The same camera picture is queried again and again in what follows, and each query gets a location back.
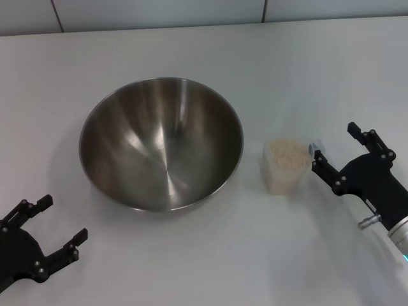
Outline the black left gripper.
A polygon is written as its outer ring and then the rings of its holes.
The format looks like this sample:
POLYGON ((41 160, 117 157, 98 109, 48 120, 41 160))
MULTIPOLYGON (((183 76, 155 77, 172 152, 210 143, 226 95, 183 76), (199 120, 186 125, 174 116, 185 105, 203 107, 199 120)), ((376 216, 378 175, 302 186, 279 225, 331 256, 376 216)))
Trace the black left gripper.
POLYGON ((38 242, 21 229, 29 219, 53 205, 47 194, 36 203, 23 199, 1 219, 1 287, 21 279, 43 283, 56 272, 79 260, 77 247, 88 239, 86 228, 79 231, 57 251, 45 256, 38 242))

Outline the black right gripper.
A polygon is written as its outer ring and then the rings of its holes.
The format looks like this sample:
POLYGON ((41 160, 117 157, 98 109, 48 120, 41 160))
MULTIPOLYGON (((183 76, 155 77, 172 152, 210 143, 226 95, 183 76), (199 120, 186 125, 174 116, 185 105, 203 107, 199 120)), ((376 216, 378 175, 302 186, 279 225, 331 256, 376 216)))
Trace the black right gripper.
POLYGON ((391 173, 396 154, 374 129, 362 131, 355 122, 350 122, 347 132, 369 153, 353 159, 339 172, 312 142, 311 169, 334 194, 359 197, 375 215, 381 216, 382 225, 390 230, 407 217, 407 189, 391 173))

